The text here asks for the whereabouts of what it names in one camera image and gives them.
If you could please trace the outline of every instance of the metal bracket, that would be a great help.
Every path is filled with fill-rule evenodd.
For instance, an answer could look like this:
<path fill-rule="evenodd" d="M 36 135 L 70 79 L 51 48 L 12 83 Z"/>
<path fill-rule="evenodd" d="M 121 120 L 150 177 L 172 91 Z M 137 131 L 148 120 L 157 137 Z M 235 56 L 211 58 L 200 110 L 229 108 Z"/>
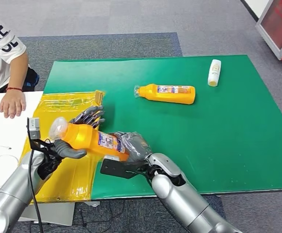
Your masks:
<path fill-rule="evenodd" d="M 138 172 L 146 171 L 149 167 L 147 161 L 121 162 L 112 159 L 104 159 L 100 169 L 101 174 L 130 179 L 138 175 Z"/>
<path fill-rule="evenodd" d="M 88 206 L 92 206 L 92 207 L 97 207 L 100 205 L 100 201 L 86 201 L 84 203 Z"/>

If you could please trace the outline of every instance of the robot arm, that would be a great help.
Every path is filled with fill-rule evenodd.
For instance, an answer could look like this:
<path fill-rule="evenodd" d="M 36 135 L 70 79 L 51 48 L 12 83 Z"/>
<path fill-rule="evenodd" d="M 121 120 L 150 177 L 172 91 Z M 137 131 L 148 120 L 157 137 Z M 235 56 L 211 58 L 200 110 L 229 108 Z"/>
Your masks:
<path fill-rule="evenodd" d="M 103 107 L 90 107 L 71 120 L 74 124 L 90 124 L 94 128 L 104 122 L 96 121 L 103 115 Z M 22 212 L 33 199 L 29 182 L 29 164 L 34 193 L 38 193 L 64 158 L 80 159 L 85 150 L 73 150 L 69 144 L 56 140 L 46 143 L 40 140 L 39 119 L 28 119 L 27 131 L 32 151 L 27 153 L 20 164 L 0 189 L 0 233 L 11 232 Z"/>
<path fill-rule="evenodd" d="M 113 133 L 129 151 L 129 161 L 104 159 L 101 173 L 148 183 L 164 206 L 190 233 L 242 233 L 228 223 L 200 195 L 170 158 L 153 153 L 138 133 Z"/>

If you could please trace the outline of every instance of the hand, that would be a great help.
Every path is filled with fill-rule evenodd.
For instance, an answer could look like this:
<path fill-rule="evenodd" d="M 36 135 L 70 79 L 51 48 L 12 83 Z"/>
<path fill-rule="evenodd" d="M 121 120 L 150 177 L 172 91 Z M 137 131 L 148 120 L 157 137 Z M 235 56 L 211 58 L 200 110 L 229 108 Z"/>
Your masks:
<path fill-rule="evenodd" d="M 70 121 L 73 124 L 88 124 L 94 128 L 98 127 L 101 123 L 105 121 L 105 119 L 97 120 L 98 118 L 104 114 L 102 111 L 103 106 L 92 106 L 89 107 L 76 118 Z M 64 142 L 61 139 L 55 140 L 54 142 L 55 151 L 62 158 L 72 158 L 72 159 L 80 159 L 87 154 L 85 149 L 74 150 L 70 144 Z"/>
<path fill-rule="evenodd" d="M 152 154 L 150 147 L 141 134 L 137 132 L 123 133 L 115 132 L 110 133 L 119 139 L 126 150 L 129 152 L 128 162 L 137 162 L 144 160 L 147 156 Z"/>
<path fill-rule="evenodd" d="M 0 102 L 0 112 L 4 112 L 5 118 L 13 119 L 15 115 L 19 117 L 26 106 L 26 97 L 22 91 L 11 89 L 8 90 Z"/>
<path fill-rule="evenodd" d="M 54 150 L 62 158 L 81 159 L 87 154 L 85 149 L 74 150 L 67 142 L 55 140 Z"/>

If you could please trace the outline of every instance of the human hand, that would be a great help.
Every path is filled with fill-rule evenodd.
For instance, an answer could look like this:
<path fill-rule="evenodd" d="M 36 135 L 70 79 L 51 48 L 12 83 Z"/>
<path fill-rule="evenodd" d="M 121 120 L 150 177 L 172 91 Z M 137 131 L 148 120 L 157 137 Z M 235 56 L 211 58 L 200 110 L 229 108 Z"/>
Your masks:
<path fill-rule="evenodd" d="M 13 119 L 15 115 L 19 117 L 21 111 L 26 109 L 26 106 L 24 93 L 20 90 L 10 89 L 0 102 L 0 112 L 4 112 L 5 118 Z"/>

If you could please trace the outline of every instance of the white table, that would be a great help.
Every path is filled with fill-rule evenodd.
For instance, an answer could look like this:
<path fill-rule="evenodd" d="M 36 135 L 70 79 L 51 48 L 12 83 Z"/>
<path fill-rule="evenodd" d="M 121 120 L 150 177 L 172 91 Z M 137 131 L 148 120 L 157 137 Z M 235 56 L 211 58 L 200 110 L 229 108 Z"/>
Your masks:
<path fill-rule="evenodd" d="M 0 187 L 17 167 L 17 160 L 20 158 L 27 135 L 27 118 L 33 116 L 42 92 L 27 92 L 25 95 L 27 109 L 20 116 L 5 119 L 0 113 Z M 72 225 L 74 206 L 75 203 L 39 204 L 42 221 L 62 225 Z M 22 214 L 20 221 L 24 220 L 37 220 L 33 205 L 28 206 Z"/>

